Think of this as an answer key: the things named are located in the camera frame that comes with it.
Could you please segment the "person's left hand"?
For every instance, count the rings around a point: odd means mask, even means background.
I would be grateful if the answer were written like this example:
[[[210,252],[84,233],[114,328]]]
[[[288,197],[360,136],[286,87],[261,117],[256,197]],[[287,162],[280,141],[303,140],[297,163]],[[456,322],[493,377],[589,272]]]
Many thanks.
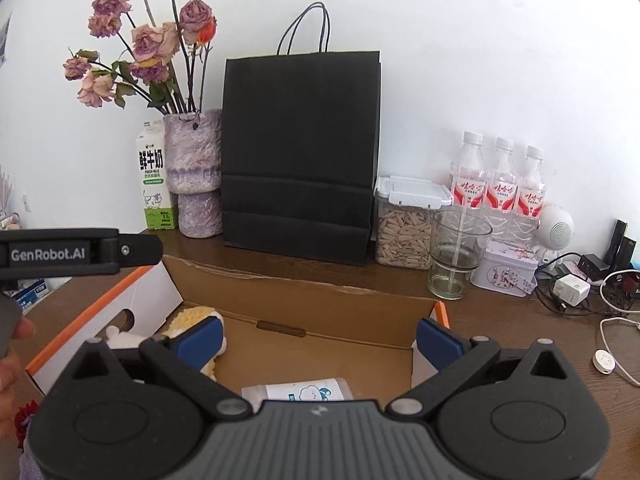
[[[35,324],[28,318],[21,318],[12,334],[13,340],[21,340],[35,333]],[[1,440],[14,428],[14,384],[23,371],[16,353],[9,348],[8,353],[1,359],[0,365],[0,434]]]

